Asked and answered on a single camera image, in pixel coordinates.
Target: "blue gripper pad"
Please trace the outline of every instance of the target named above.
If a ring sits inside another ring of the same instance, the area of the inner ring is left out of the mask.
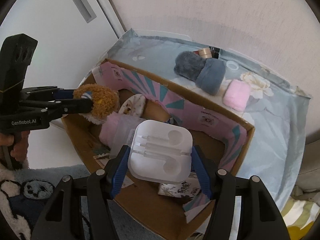
[[[113,199],[120,193],[122,183],[124,181],[124,177],[128,170],[128,159],[130,154],[130,147],[124,145],[118,156],[114,159],[115,165],[117,164],[117,167],[114,171],[113,177],[112,177],[112,187],[110,191],[110,197]]]
[[[192,147],[191,160],[192,166],[196,171],[202,192],[209,199],[212,199],[213,193],[211,191],[211,178],[209,174],[215,176],[214,174],[217,170],[216,165],[211,160],[208,160],[204,157],[204,154],[202,153],[199,146]]]
[[[58,90],[57,92],[53,93],[54,99],[72,99],[73,98],[73,91],[74,90]]]

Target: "door handle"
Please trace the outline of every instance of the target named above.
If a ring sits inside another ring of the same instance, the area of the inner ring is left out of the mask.
[[[73,0],[73,2],[87,23],[91,22],[97,17],[88,0]]]

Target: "white plastic insert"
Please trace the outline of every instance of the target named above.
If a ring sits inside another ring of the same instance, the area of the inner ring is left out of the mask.
[[[137,179],[178,184],[191,171],[192,135],[179,126],[146,120],[138,125],[128,160]]]

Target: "wall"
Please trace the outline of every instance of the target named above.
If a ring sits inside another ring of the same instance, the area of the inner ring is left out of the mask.
[[[125,27],[234,49],[311,93],[307,142],[320,138],[320,24],[305,0],[113,0]]]

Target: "white door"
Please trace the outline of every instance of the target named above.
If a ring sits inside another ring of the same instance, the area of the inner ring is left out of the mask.
[[[117,36],[97,0],[87,0],[96,18],[87,23],[73,0],[17,0],[0,26],[7,36],[25,33],[38,40],[25,87],[77,88]]]

